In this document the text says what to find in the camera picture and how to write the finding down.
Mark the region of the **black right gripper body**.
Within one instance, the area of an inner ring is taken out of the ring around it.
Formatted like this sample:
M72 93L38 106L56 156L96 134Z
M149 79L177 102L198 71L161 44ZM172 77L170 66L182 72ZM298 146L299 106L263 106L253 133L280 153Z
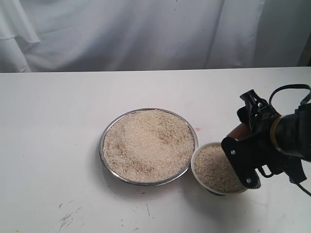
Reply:
M263 176L262 166L268 166L272 175L286 173L290 182L306 180L302 161L307 159L307 99L304 98L294 113L281 115L272 105L272 98L280 89L272 92L268 100L259 97L254 90L240 98L245 106L238 110L240 122L249 125L251 133L243 139L253 146L253 162Z

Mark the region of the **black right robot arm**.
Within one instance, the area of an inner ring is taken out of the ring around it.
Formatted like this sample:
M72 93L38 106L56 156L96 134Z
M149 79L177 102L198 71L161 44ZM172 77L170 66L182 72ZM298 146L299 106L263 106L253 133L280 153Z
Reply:
M273 96L286 89L306 89L306 84L277 88L265 100L254 90L240 96L245 106L237 111L240 125L221 142L231 166L244 187L258 189L259 174L265 178L285 173L291 183L301 186L307 179L302 161L311 160L310 94L294 113L281 115L272 105Z

